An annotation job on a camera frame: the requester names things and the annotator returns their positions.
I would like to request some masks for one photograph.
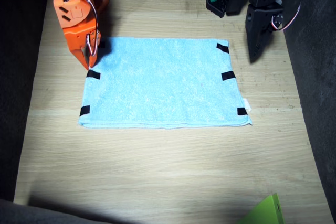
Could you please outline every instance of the blue towel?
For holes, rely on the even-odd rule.
[[[181,128],[251,124],[228,42],[105,38],[89,70],[79,124]]]

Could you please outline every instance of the dark fabric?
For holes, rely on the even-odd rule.
[[[33,207],[30,211],[26,211],[27,214],[30,212],[36,213],[39,216],[44,216],[47,219],[47,222],[44,223],[91,223],[88,222],[88,220],[92,221],[98,221],[99,223],[111,223],[111,224],[136,224],[137,222],[130,222],[121,220],[119,218],[116,218],[114,216],[111,216],[110,214],[104,215],[100,211],[96,211],[94,207],[92,208],[92,211],[88,208],[81,209],[80,207],[74,207],[72,205],[59,203],[54,200],[50,200],[45,197],[40,197],[38,195],[32,194],[29,198],[28,205]],[[11,208],[17,208],[15,204],[12,204],[10,206]],[[34,222],[34,215],[30,215],[30,218],[28,219],[29,223],[40,223],[40,222]]]
[[[284,0],[285,21],[297,1]],[[285,31],[316,166],[336,220],[336,0],[302,0]]]
[[[37,207],[27,207],[0,200],[0,222],[15,224],[99,224],[91,220],[50,211]]]
[[[0,6],[0,198],[13,200],[46,0]]]

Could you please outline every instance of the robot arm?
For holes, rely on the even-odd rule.
[[[54,0],[56,15],[69,49],[86,69],[96,63],[101,38],[98,15],[108,3],[109,0]]]

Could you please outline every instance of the white cable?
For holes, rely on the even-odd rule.
[[[92,49],[91,49],[91,43],[90,43],[89,35],[86,36],[86,44],[89,47],[90,55],[93,56],[93,57],[95,57],[96,53],[97,53],[97,50],[98,50],[98,16],[97,16],[97,12],[96,12],[95,6],[91,2],[91,0],[86,0],[86,1],[91,5],[91,7],[93,9],[93,12],[95,14],[95,19],[96,19],[96,37],[94,39],[95,49],[94,49],[93,52],[92,52]]]
[[[278,28],[276,25],[274,25],[274,16],[272,16],[272,20],[271,20],[271,25],[272,25],[272,27],[273,27],[275,30],[277,30],[277,31],[283,31],[283,30],[287,29],[287,28],[293,23],[293,21],[295,20],[295,18],[296,18],[297,15],[299,14],[300,9],[301,9],[301,0],[300,0],[299,7],[298,7],[298,9],[297,9],[297,11],[296,11],[294,17],[290,20],[290,22],[288,22],[287,25],[283,26],[282,28]]]

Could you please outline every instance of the wooden table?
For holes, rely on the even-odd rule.
[[[86,70],[48,2],[15,202],[32,197],[140,223],[235,223],[279,193],[286,223],[333,223],[302,117],[284,34],[248,61],[246,8],[218,18],[205,0],[111,0],[104,36],[217,38],[253,126],[91,130],[77,125]]]

